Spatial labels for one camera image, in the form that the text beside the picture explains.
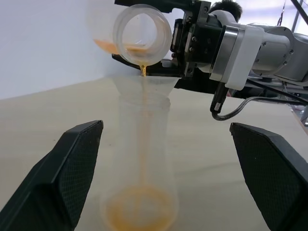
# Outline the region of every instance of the clear plastic cup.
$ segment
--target clear plastic cup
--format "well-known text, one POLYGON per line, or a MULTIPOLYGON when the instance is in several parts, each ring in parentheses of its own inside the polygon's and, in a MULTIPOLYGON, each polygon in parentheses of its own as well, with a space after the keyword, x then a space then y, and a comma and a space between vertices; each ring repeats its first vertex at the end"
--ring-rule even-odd
POLYGON ((101 210, 112 231, 165 231, 178 195, 166 152, 167 97, 178 78, 115 77, 120 92, 120 137, 101 210))
POLYGON ((108 53, 137 65, 153 65, 168 53, 172 33, 168 20, 156 8, 137 4, 113 6, 113 15, 104 13, 106 0, 88 0, 88 27, 95 43, 108 53))

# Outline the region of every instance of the beige table surface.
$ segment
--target beige table surface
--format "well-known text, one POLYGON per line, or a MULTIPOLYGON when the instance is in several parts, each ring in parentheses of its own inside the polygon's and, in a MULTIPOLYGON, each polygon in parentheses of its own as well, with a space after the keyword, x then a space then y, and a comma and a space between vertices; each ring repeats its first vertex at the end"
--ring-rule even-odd
MULTIPOLYGON (((0 101, 0 208, 32 166, 71 127, 102 119, 104 129, 93 182, 76 231, 99 231, 99 195, 117 138, 117 96, 109 79, 0 101)), ((285 137, 308 160, 308 137, 284 105, 252 102, 233 120, 217 122, 212 95, 174 89, 170 95, 168 152, 180 198, 173 231, 268 231, 245 185, 229 132, 233 121, 285 137)), ((242 100, 228 98, 223 112, 242 100)))

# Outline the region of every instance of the pouring liquid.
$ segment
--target pouring liquid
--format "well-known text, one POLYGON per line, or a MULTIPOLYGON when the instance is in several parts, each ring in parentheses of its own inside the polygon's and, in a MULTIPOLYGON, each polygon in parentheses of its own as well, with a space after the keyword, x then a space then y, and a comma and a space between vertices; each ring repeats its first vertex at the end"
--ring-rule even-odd
MULTIPOLYGON (((95 41, 103 50, 117 53, 112 43, 95 41)), ((131 47, 132 52, 145 52, 140 47, 131 47)), ((170 196, 147 182, 147 155, 150 144, 151 115, 146 110, 148 88, 146 64, 140 65, 142 78, 141 125, 138 130, 138 157, 140 159, 139 184, 125 188, 114 195, 106 205, 105 220, 112 231, 165 231, 175 218, 170 196)))

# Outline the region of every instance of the person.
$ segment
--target person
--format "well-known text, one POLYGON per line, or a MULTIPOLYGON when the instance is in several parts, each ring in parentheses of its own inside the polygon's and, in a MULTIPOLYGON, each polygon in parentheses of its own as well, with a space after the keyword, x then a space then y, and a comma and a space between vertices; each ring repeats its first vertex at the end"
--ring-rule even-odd
MULTIPOLYGON (((242 7, 232 0, 216 2, 210 8, 209 13, 216 10, 230 12, 236 22, 239 22, 243 13, 242 7)), ((199 68, 195 68, 192 79, 179 79, 175 88, 214 94, 218 84, 218 81, 209 79, 209 73, 204 73, 199 68)))

